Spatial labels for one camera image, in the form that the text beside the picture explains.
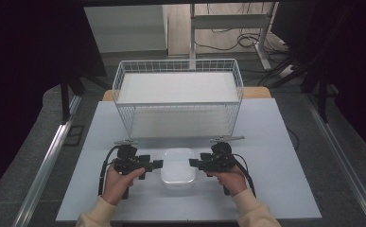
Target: beige sleeve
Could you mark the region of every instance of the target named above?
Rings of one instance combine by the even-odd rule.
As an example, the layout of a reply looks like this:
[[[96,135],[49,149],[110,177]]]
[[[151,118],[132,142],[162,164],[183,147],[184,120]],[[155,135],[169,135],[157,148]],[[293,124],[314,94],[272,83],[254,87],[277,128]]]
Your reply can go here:
[[[90,211],[79,215],[76,226],[108,227],[110,226],[110,218],[116,208],[116,206],[108,204],[101,197],[98,197],[95,206]]]
[[[240,227],[280,226],[270,213],[269,207],[259,202],[250,189],[235,195],[233,202],[239,211],[238,225]]]

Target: white wire basket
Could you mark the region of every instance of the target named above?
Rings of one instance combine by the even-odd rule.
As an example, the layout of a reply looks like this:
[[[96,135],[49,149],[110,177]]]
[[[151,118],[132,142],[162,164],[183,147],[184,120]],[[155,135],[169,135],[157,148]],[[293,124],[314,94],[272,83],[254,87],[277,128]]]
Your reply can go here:
[[[131,139],[230,136],[242,95],[236,60],[122,61],[113,83]]]

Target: white table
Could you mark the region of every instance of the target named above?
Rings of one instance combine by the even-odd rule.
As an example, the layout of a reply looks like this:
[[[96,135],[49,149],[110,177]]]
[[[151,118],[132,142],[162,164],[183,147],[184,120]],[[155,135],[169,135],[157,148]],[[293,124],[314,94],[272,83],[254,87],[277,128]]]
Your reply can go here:
[[[257,198],[270,207],[277,218],[321,218],[309,184],[290,142],[286,126],[273,98],[243,99],[234,135],[245,140],[230,142],[233,152],[245,158]],[[128,138],[113,102],[98,103],[82,152],[63,199],[57,221],[75,221],[89,210],[97,198],[100,169],[114,141]],[[191,148],[200,157],[211,152],[209,140],[163,140],[141,142],[137,155],[160,159],[167,148]],[[130,196],[121,201],[113,220],[227,221],[238,218],[231,198],[224,196],[216,178],[198,171],[195,185],[183,192],[167,190],[160,170],[135,180]]]

